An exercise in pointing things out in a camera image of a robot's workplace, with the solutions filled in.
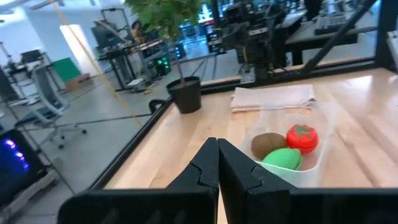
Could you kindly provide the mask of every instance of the potted plant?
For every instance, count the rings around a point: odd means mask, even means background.
[[[143,24],[149,24],[147,31],[157,30],[159,37],[168,40],[175,52],[175,40],[180,37],[179,25],[191,22],[198,24],[198,13],[203,0],[126,0],[125,5]],[[169,83],[166,88],[178,110],[192,113],[201,107],[200,79],[184,77],[180,62],[176,58],[180,78]]]

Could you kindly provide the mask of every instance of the plant stem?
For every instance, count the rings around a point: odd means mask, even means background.
[[[174,54],[175,54],[175,62],[177,63],[177,69],[178,69],[178,73],[180,74],[180,80],[181,80],[181,84],[182,86],[185,86],[185,79],[184,76],[182,75],[182,69],[181,69],[181,64],[180,64],[180,60],[177,58],[177,53],[175,50],[175,44],[174,44],[174,40],[172,40],[172,46],[173,46],[173,50],[174,50]]]

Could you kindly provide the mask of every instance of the cardboard box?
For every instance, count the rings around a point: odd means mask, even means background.
[[[65,86],[68,91],[79,90],[83,87],[93,84],[94,84],[93,80],[91,79],[90,75],[87,73],[65,82]]]

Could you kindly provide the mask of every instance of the green toy mango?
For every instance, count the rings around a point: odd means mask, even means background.
[[[290,148],[277,149],[262,160],[263,163],[291,170],[300,170],[302,161],[300,150]]]

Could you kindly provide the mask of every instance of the white towel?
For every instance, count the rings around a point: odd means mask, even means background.
[[[263,89],[236,88],[231,102],[233,113],[262,109],[276,110],[308,105],[315,100],[312,85],[293,85]]]

